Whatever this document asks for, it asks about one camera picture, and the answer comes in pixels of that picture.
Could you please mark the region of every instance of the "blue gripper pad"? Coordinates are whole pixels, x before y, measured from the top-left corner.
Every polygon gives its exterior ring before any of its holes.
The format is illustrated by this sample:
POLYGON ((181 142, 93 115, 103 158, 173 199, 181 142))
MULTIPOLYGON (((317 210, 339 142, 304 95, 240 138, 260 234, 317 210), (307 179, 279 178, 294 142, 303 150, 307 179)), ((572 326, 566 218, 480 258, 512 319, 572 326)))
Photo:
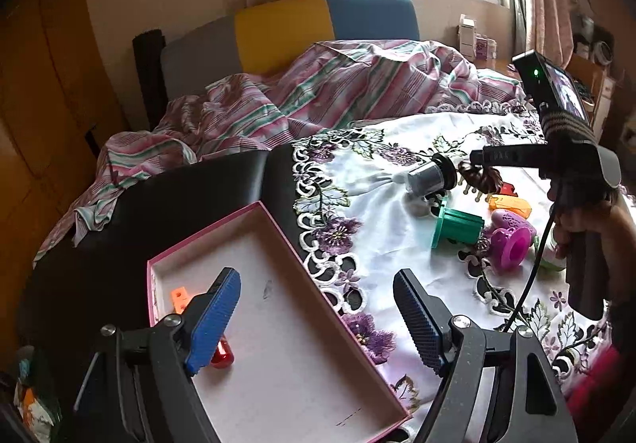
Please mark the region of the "blue gripper pad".
POLYGON ((393 278, 393 297, 422 362, 444 376, 448 361, 443 353, 442 335, 402 271, 393 278))
POLYGON ((186 308, 184 316, 187 317, 189 309, 193 308, 196 312, 197 306, 201 307, 202 302, 208 302, 207 306, 203 306, 202 313, 190 332, 190 352, 184 362, 190 376, 196 375, 199 369, 210 363, 239 297, 240 275, 233 268, 225 267, 210 290, 206 294, 193 297, 186 308))

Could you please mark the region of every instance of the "box on windowsill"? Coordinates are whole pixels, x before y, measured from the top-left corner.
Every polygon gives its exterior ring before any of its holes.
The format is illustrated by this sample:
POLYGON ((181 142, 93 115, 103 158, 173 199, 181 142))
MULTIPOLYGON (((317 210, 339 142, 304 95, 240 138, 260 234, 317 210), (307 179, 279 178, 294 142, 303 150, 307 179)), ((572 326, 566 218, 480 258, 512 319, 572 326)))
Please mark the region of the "box on windowsill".
POLYGON ((478 60, 488 59, 488 38, 477 34, 475 37, 475 58, 478 60))
POLYGON ((469 61, 475 60, 475 31, 474 19, 467 18, 465 14, 459 17, 457 37, 459 38, 459 53, 469 61))
POLYGON ((151 325, 172 290, 205 292, 224 267, 242 282, 225 331, 235 361, 193 378, 220 441, 367 443, 410 418, 260 202, 148 262, 151 325))

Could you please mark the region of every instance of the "orange toy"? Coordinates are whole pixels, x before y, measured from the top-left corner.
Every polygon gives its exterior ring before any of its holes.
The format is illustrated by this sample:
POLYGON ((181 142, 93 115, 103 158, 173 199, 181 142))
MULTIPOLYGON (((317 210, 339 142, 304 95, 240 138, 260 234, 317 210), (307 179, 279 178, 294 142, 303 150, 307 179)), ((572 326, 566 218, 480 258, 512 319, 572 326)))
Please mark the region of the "orange toy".
POLYGON ((488 204, 491 209, 507 209, 517 215, 521 215, 525 219, 527 219, 532 212, 532 207, 526 199, 511 195, 491 195, 488 204))
MULTIPOLYGON (((176 314, 181 315, 183 311, 192 300, 192 296, 188 294, 188 291, 185 287, 179 287, 170 292, 170 299, 173 301, 174 311, 176 314)), ((210 361, 210 365, 213 368, 224 369, 228 366, 231 366, 234 362, 234 354, 232 353, 232 349, 228 343, 228 340, 225 338, 225 334, 221 336, 221 340, 216 346, 216 351, 212 356, 212 360, 210 361)))
POLYGON ((185 287, 179 287, 170 292, 170 299, 173 300, 175 313, 182 314, 192 297, 190 297, 185 287))

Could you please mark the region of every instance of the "purple toy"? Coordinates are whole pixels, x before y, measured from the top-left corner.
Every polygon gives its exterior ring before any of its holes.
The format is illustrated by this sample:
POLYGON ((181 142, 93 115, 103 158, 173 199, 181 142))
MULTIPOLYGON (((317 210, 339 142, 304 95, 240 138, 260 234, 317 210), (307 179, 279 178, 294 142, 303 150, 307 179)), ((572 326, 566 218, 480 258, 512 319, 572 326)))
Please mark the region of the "purple toy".
POLYGON ((491 222, 492 222, 492 225, 489 226, 489 228, 487 228, 486 234, 492 233, 497 228, 504 228, 504 229, 520 228, 520 227, 528 228, 530 230, 530 237, 531 237, 531 240, 528 245, 530 245, 532 243, 532 239, 534 239, 537 236, 537 230, 535 230, 532 224, 530 224, 522 216, 517 215, 513 211, 508 211, 507 209, 501 209, 501 208, 495 209, 495 211, 492 212, 492 215, 491 215, 491 222))
POLYGON ((499 270, 510 270, 528 254, 532 233, 525 226, 497 228, 491 236, 491 261, 499 270))

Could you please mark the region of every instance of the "blue headboard panel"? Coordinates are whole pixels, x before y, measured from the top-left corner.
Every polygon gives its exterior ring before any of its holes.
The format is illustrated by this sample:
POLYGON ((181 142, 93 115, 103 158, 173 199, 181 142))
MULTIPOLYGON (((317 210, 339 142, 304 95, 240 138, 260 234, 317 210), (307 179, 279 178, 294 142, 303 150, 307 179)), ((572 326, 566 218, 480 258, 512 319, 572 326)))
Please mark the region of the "blue headboard panel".
POLYGON ((336 39, 420 40, 411 0, 327 0, 336 39))

